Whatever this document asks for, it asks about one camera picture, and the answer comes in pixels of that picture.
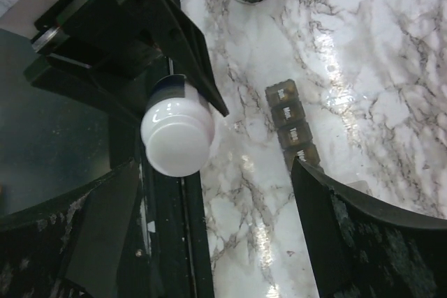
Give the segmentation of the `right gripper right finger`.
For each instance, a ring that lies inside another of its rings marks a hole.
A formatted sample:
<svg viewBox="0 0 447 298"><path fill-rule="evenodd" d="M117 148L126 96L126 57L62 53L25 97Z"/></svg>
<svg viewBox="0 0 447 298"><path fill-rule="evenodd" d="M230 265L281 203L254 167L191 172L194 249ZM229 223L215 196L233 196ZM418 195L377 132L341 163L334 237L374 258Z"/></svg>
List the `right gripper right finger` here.
<svg viewBox="0 0 447 298"><path fill-rule="evenodd" d="M446 220L383 202L299 158L291 179L320 297L446 296Z"/></svg>

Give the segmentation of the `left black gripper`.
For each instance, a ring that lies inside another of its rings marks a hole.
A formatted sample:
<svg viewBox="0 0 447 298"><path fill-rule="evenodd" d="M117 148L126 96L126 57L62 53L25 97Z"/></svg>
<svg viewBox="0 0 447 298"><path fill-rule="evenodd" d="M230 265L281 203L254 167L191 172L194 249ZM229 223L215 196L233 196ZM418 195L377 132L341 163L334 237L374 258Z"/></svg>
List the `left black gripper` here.
<svg viewBox="0 0 447 298"><path fill-rule="evenodd" d="M223 116L202 31L173 0L57 0L35 20L39 55L24 72L33 87L139 127L144 112L93 83L138 78L163 55Z"/></svg>

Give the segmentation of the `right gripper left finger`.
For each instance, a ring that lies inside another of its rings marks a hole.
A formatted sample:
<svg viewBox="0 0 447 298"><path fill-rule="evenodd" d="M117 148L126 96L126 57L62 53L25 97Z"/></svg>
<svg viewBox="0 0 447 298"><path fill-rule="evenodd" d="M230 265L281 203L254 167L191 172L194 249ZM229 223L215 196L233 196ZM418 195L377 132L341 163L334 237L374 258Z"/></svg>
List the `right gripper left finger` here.
<svg viewBox="0 0 447 298"><path fill-rule="evenodd" d="M1 296L116 297L138 184L129 161L1 218Z"/></svg>

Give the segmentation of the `white pill bottle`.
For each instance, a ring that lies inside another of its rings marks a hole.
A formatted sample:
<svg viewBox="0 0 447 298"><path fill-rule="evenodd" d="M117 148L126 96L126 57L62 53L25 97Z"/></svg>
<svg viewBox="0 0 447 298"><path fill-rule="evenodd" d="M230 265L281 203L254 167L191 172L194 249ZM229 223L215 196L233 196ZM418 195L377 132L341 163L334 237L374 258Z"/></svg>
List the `white pill bottle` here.
<svg viewBox="0 0 447 298"><path fill-rule="evenodd" d="M184 75L169 75L150 91L140 136L150 165L169 177L198 172L210 156L214 121L208 102Z"/></svg>

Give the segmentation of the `grey weekly pill organizer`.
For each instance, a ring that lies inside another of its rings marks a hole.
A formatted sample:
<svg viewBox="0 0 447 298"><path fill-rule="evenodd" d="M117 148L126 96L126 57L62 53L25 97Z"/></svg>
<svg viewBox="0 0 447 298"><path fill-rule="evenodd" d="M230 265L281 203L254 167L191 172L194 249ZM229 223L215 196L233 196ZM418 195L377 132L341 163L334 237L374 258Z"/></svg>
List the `grey weekly pill organizer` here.
<svg viewBox="0 0 447 298"><path fill-rule="evenodd" d="M323 173L321 157L298 95L295 82L286 80L265 88L265 97L278 135L287 173L296 159Z"/></svg>

